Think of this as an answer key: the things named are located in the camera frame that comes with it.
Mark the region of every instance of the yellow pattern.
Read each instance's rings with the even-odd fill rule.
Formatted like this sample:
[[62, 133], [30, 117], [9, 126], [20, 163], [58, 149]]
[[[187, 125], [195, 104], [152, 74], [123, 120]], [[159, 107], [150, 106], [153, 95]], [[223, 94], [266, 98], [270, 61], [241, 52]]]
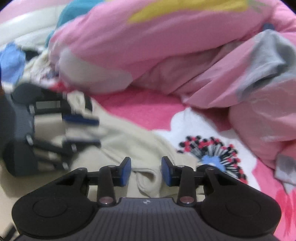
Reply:
[[158, 0], [132, 15], [129, 21], [145, 22], [179, 10], [242, 12], [247, 9], [248, 0]]

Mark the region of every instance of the blue cloth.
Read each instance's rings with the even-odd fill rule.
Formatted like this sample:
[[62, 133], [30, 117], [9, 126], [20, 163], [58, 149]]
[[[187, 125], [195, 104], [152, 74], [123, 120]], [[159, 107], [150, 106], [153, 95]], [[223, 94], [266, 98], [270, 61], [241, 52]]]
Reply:
[[220, 157], [218, 157], [218, 156], [205, 155], [205, 156], [202, 157], [201, 161], [202, 161], [203, 164], [208, 164], [208, 165], [217, 167], [223, 172], [226, 171], [225, 166], [223, 164], [221, 164]]
[[24, 73], [25, 64], [25, 53], [15, 43], [7, 44], [0, 52], [2, 82], [15, 84]]
[[272, 23], [265, 23], [263, 25], [263, 31], [265, 31], [267, 29], [275, 30], [275, 27], [274, 27], [274, 25]]
[[[74, 0], [69, 3], [64, 10], [62, 11], [58, 23], [57, 28], [64, 25], [65, 23], [75, 19], [78, 16], [87, 14], [94, 6], [99, 3], [104, 2], [104, 0]], [[46, 39], [45, 47], [48, 47], [48, 43], [54, 31], [52, 31]]]

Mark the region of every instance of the black round pad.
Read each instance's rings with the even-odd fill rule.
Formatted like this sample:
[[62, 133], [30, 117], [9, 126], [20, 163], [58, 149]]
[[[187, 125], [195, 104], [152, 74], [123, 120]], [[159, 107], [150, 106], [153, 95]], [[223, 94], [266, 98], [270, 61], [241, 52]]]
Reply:
[[30, 83], [17, 86], [11, 94], [12, 99], [18, 104], [33, 104], [37, 97], [41, 96], [41, 87]]
[[84, 228], [94, 216], [94, 205], [82, 194], [68, 195], [71, 192], [69, 186], [55, 185], [37, 196], [32, 192], [20, 198], [12, 208], [12, 218], [20, 233], [53, 239]]
[[67, 208], [67, 202], [61, 198], [44, 198], [34, 204], [33, 211], [38, 216], [53, 218], [62, 215]]
[[273, 233], [281, 210], [271, 197], [250, 188], [222, 186], [201, 205], [203, 219], [214, 229], [242, 238]]

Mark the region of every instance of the gray fabric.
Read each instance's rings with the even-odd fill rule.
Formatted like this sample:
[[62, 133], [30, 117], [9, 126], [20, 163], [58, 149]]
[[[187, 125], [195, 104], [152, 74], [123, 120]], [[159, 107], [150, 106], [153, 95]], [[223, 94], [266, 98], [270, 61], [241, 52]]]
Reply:
[[[278, 154], [276, 158], [275, 178], [296, 185], [296, 160], [290, 156]], [[284, 185], [286, 191], [292, 189], [290, 185]]]
[[290, 194], [294, 190], [294, 188], [296, 188], [295, 185], [290, 183], [283, 183], [283, 186], [287, 194]]
[[257, 34], [245, 81], [239, 87], [238, 100], [245, 100], [253, 91], [273, 83], [296, 78], [296, 49], [278, 32], [265, 30]]

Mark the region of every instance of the pink blanket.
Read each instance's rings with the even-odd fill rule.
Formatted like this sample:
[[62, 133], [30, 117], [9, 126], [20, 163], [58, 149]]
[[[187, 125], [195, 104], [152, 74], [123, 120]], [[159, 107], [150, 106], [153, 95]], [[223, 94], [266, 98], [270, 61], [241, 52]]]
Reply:
[[[148, 130], [170, 131], [173, 117], [186, 108], [179, 98], [139, 88], [128, 88], [115, 94], [96, 95], [94, 98], [110, 113]], [[185, 117], [180, 121], [188, 125], [191, 120]], [[239, 157], [242, 162], [248, 162], [243, 156]], [[256, 161], [252, 169], [244, 171], [247, 176], [254, 175], [260, 190], [274, 198], [281, 206], [282, 218], [274, 235], [281, 241], [295, 241], [296, 190], [287, 195], [283, 185], [274, 179], [273, 171], [260, 160]]]
[[[266, 22], [276, 31], [260, 32]], [[91, 93], [133, 84], [230, 107], [243, 141], [275, 168], [296, 139], [295, 28], [278, 0], [118, 0], [61, 27], [49, 57], [61, 79]]]

